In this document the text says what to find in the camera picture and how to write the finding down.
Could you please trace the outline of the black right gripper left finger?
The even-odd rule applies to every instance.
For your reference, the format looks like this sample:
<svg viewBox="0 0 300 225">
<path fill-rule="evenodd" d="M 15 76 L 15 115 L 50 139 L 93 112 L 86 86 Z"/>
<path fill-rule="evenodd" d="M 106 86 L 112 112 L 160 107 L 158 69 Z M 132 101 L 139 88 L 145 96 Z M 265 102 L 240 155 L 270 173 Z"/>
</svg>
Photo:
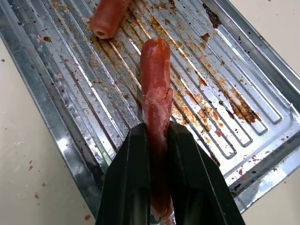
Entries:
<svg viewBox="0 0 300 225">
<path fill-rule="evenodd" d="M 96 224 L 150 224 L 150 155 L 143 123 L 130 129 L 105 174 Z"/>
</svg>

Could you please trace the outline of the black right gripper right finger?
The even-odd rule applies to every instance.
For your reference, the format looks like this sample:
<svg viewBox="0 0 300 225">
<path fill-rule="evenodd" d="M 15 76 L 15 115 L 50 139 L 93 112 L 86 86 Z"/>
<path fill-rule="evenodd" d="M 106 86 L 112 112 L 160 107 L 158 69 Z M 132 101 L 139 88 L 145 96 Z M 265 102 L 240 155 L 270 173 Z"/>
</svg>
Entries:
<svg viewBox="0 0 300 225">
<path fill-rule="evenodd" d="M 178 225 L 243 225 L 245 222 L 216 163 L 188 129 L 171 121 L 167 168 Z"/>
</svg>

